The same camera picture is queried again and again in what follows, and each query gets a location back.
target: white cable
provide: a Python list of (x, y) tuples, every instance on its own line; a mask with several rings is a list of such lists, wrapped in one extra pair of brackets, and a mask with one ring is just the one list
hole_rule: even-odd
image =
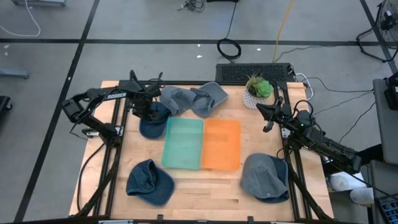
[(310, 96), (307, 100), (311, 100), (311, 98), (313, 97), (313, 91), (312, 91), (312, 87), (311, 87), (311, 84), (310, 84), (309, 80), (308, 80), (308, 79), (306, 78), (306, 76), (305, 76), (304, 74), (302, 74), (302, 73), (296, 73), (296, 76), (297, 76), (297, 75), (302, 75), (302, 76), (304, 77), (305, 81), (307, 82), (308, 87), (309, 87), (309, 89), (310, 89), (310, 91), (311, 91), (311, 96)]
[(36, 35), (16, 34), (16, 33), (13, 33), (13, 32), (10, 32), (10, 31), (6, 30), (6, 28), (4, 28), (2, 25), (0, 25), (0, 28), (2, 30), (6, 31), (7, 33), (11, 34), (11, 35), (16, 35), (18, 37), (38, 37), (42, 30), (40, 29), (40, 26), (37, 24), (36, 20), (33, 18), (32, 13), (30, 13), (29, 6), (27, 5), (27, 0), (25, 0), (25, 5), (26, 5), (27, 12), (29, 13), (30, 17), (32, 18), (33, 22), (36, 24), (36, 26), (37, 26), (37, 28), (39, 30)]

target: succulent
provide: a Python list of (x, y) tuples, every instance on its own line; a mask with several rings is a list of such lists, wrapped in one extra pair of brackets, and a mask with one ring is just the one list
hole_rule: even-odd
[(274, 87), (267, 80), (262, 80), (256, 84), (256, 95), (261, 98), (268, 98), (274, 91)]
[(248, 92), (252, 96), (259, 98), (268, 98), (274, 91), (274, 87), (272, 87), (267, 80), (263, 79), (260, 73), (254, 73), (249, 77), (249, 81), (246, 86), (248, 88)]

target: white container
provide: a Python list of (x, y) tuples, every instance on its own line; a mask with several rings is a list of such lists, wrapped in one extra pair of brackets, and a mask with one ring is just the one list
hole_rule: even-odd
[(342, 175), (333, 175), (329, 178), (328, 182), (328, 189), (330, 192), (339, 192), (348, 190), (349, 183), (347, 178)]
[(349, 193), (349, 197), (358, 205), (370, 205), (374, 203), (373, 188), (354, 189)]
[[(355, 177), (363, 180), (362, 174), (354, 174)], [(360, 188), (366, 188), (366, 184), (360, 182), (354, 177), (350, 176), (345, 172), (340, 172), (337, 174), (332, 174), (327, 179), (328, 190), (330, 192), (339, 192), (344, 190), (354, 190)]]
[(256, 109), (257, 109), (256, 104), (258, 104), (258, 103), (264, 104), (266, 98), (254, 97), (254, 96), (252, 96), (252, 95), (249, 93), (248, 89), (246, 88), (246, 89), (244, 90), (244, 93), (243, 93), (243, 96), (242, 96), (242, 100), (243, 100), (243, 104), (244, 104), (247, 108), (252, 109), (252, 110), (256, 110)]

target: orange tray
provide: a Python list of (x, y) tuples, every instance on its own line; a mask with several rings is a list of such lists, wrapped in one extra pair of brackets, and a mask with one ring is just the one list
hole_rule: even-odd
[(240, 162), (241, 123), (231, 119), (206, 119), (202, 168), (238, 170)]

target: dark blue cap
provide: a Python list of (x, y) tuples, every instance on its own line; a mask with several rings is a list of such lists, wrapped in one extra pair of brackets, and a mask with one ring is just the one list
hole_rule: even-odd
[(159, 102), (153, 102), (150, 108), (158, 113), (157, 118), (152, 121), (141, 118), (139, 132), (145, 138), (158, 139), (165, 133), (167, 119), (171, 116), (171, 112)]
[(165, 205), (174, 192), (174, 180), (152, 159), (138, 163), (127, 180), (126, 193), (154, 205)]

